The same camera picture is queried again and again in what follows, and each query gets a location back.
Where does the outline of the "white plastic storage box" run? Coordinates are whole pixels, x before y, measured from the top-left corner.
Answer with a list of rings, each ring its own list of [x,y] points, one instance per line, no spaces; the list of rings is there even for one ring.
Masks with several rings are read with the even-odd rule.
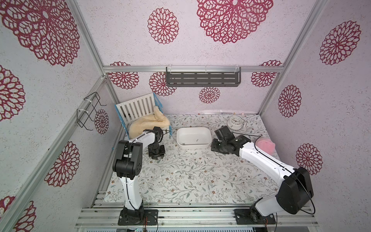
[[[181,149],[204,149],[211,145],[213,139],[206,127],[187,127],[177,130],[176,140]]]

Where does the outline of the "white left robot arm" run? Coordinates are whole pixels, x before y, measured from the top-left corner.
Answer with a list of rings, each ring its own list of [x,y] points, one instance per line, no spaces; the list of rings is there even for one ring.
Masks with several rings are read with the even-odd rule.
[[[113,172],[123,185],[126,197],[124,209],[129,212],[137,213],[143,208],[138,183],[138,175],[143,164],[143,151],[147,149],[149,157],[153,160],[164,158],[165,147],[160,144],[163,135],[160,127],[154,127],[151,130],[145,129],[133,139],[121,140],[117,144]]]

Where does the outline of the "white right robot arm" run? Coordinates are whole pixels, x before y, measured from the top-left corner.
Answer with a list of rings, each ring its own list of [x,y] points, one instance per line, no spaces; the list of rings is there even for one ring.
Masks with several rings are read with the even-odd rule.
[[[250,207],[252,220],[269,217],[285,211],[297,214],[308,203],[313,203],[313,187],[309,172],[303,168],[294,168],[272,155],[264,152],[244,135],[235,136],[227,126],[215,131],[216,139],[212,141],[211,150],[221,154],[234,154],[264,171],[279,187],[277,193],[257,200]]]

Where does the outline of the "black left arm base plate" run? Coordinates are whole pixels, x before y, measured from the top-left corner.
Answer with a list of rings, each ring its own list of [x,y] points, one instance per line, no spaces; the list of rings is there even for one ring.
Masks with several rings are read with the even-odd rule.
[[[119,215],[118,225],[119,226],[131,226],[131,225],[157,225],[158,210],[144,209],[141,206],[138,210],[129,210],[124,207]]]

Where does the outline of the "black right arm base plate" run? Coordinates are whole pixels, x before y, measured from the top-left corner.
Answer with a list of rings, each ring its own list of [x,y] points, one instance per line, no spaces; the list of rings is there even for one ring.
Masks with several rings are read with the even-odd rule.
[[[248,224],[275,224],[276,220],[273,214],[262,216],[256,209],[256,204],[251,205],[248,209],[235,209],[234,215],[238,225]]]

